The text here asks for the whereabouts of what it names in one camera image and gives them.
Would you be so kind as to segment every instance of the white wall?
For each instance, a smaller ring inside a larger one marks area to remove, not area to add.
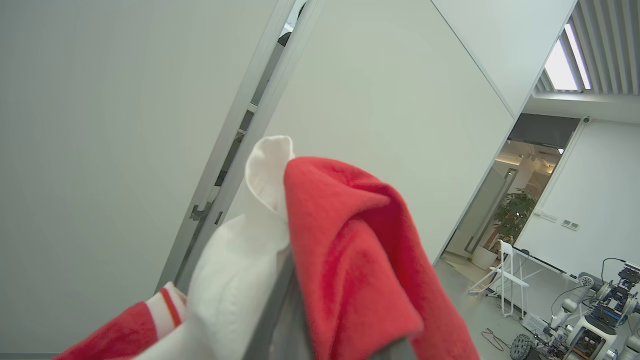
[[[0,353],[153,293],[275,1],[3,1]]]
[[[640,263],[639,140],[640,126],[592,120],[579,128],[538,203],[560,220],[532,216],[516,246],[570,274],[600,274],[608,257]],[[561,226],[564,219],[578,231]],[[617,279],[619,270],[619,262],[608,261],[605,279]]]
[[[433,0],[517,117],[576,0]]]
[[[393,185],[435,260],[513,123],[432,3],[329,0],[266,134]]]

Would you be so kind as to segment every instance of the doorway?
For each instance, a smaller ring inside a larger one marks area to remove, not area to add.
[[[440,257],[477,282],[497,265],[498,239],[513,243],[547,186],[564,149],[508,140]],[[490,262],[477,258],[486,254]]]

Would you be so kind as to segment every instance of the door hinge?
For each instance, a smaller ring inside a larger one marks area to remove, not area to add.
[[[195,204],[193,206],[193,209],[191,209],[191,215],[189,216],[189,218],[195,221],[200,221],[207,218],[207,215],[211,210],[211,206],[213,206],[213,201],[207,202],[203,210],[198,210],[198,204]]]

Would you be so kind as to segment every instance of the white door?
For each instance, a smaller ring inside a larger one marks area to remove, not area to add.
[[[0,357],[50,357],[153,294],[282,3],[2,2]]]

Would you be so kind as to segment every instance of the door frame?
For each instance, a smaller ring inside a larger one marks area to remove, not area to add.
[[[274,7],[271,18],[265,28],[262,38],[253,54],[253,58],[247,68],[244,78],[241,82],[236,98],[229,109],[229,113],[225,119],[225,123],[216,139],[215,145],[209,156],[209,160],[205,166],[202,177],[198,182],[198,186],[194,191],[189,208],[183,218],[182,224],[176,235],[175,242],[169,253],[167,261],[164,265],[162,274],[160,275],[156,291],[159,291],[167,282],[172,281],[178,283],[190,281],[191,271],[187,270],[181,273],[180,269],[184,268],[184,262],[189,261],[196,263],[209,238],[213,232],[223,223],[229,207],[236,196],[244,177],[244,164],[253,149],[253,146],[264,136],[271,117],[273,116],[282,94],[287,87],[289,80],[294,74],[295,68],[300,60],[305,44],[311,36],[311,32],[315,27],[318,18],[324,8],[326,0],[309,0],[305,5],[305,11],[301,14],[300,19],[296,23],[295,31],[287,43],[287,46],[280,57],[280,61],[276,65],[274,73],[269,81],[262,99],[260,100],[255,115],[253,116],[251,125],[243,137],[238,148],[238,152],[226,174],[220,191],[217,193],[211,206],[210,214],[205,219],[204,225],[195,240],[191,244],[197,222],[190,219],[191,210],[197,206],[198,210],[205,208],[207,201],[210,201],[209,194],[214,188],[214,184],[222,169],[223,162],[227,157],[227,153],[231,148],[236,131],[240,127],[240,123],[247,109],[252,106],[251,99],[258,86],[262,73],[266,68],[267,62],[271,57],[273,48],[282,32],[284,24],[287,21],[296,0],[278,0]]]

